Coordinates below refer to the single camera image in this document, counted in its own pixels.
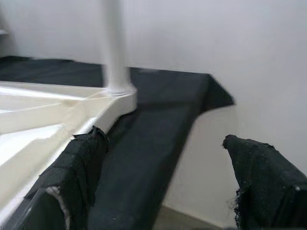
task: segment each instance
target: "black fabric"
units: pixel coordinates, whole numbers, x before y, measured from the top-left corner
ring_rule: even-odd
[[[66,230],[64,214],[58,201],[41,189],[31,205],[4,230]]]
[[[287,208],[281,214],[280,207],[283,202],[293,203],[289,191],[306,187],[305,175],[269,144],[229,135],[223,146],[229,152],[240,186],[235,210],[238,227],[307,227],[281,225],[276,219],[291,215],[292,210]],[[307,212],[301,214],[307,219]]]
[[[307,186],[291,187],[281,202],[273,226],[307,229]]]
[[[65,208],[69,211],[70,229],[85,229],[90,205],[94,204],[101,166],[107,150],[107,137],[97,127],[93,127],[88,134],[75,136],[60,156],[39,176],[25,196],[26,200],[31,200],[26,209],[30,210],[34,205],[32,202],[34,197],[42,199],[37,198],[38,191],[52,188],[54,193],[57,193],[56,190],[58,190]],[[36,203],[37,210],[41,209],[46,216],[50,215],[50,212],[44,213],[43,207],[47,206],[48,204]],[[57,215],[58,213],[54,215],[55,223],[58,222]],[[29,221],[28,225],[32,226],[35,224],[31,223],[31,220],[37,218],[27,217],[26,219]]]
[[[35,60],[15,62],[12,71],[5,68],[5,77],[0,69],[0,80],[102,85],[99,65],[58,61],[50,60],[49,71],[43,66],[38,71],[39,65],[34,68],[31,63]],[[65,63],[76,68],[62,71]],[[14,66],[26,71],[26,77],[14,73]],[[204,111],[234,104],[208,74],[130,68],[130,75],[138,89],[137,110],[120,117],[108,133],[110,154],[90,208],[90,230],[151,229],[195,118]]]
[[[70,60],[0,58],[0,81],[102,87],[100,72],[100,65]]]

